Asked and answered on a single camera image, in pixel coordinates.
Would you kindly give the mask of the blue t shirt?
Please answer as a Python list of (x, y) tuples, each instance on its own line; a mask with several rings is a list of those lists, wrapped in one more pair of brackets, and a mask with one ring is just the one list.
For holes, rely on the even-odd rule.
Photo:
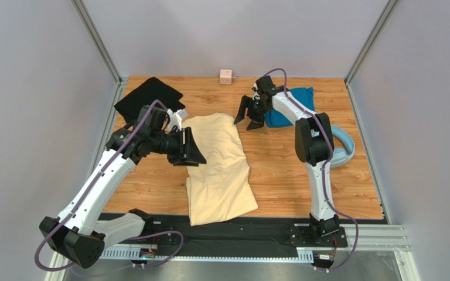
[(299, 87), (279, 92), (272, 101), (272, 109), (265, 113), (269, 128), (292, 126), (299, 118), (309, 118), (308, 112), (316, 114), (313, 88)]

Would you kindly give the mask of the beige t shirt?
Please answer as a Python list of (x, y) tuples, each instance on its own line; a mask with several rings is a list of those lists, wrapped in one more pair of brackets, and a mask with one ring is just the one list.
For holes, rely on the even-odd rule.
[(224, 222), (258, 209), (249, 184), (250, 165), (234, 118), (228, 114), (196, 116), (190, 127), (205, 165), (188, 167), (186, 179), (191, 226)]

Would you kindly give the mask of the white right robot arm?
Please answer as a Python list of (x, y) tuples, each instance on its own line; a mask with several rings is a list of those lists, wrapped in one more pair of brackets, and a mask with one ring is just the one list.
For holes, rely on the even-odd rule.
[(290, 92), (259, 94), (241, 98), (235, 124), (249, 117), (248, 130), (264, 126), (264, 114), (274, 109), (295, 127), (295, 151), (305, 165), (311, 191), (309, 235), (314, 244), (332, 239), (340, 228), (330, 190), (330, 161), (333, 156), (332, 131), (328, 116), (317, 114), (299, 103)]

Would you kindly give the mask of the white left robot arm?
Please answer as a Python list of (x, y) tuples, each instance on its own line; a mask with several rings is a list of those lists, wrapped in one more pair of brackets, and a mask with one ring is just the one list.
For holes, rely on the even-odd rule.
[(136, 134), (128, 126), (116, 130), (95, 171), (71, 203), (56, 217), (42, 219), (39, 229), (50, 248), (87, 269), (106, 248), (141, 235), (151, 216), (139, 209), (110, 222), (98, 219), (120, 183), (150, 153), (165, 154), (174, 166), (206, 164), (190, 127), (174, 126), (165, 132), (143, 125)]

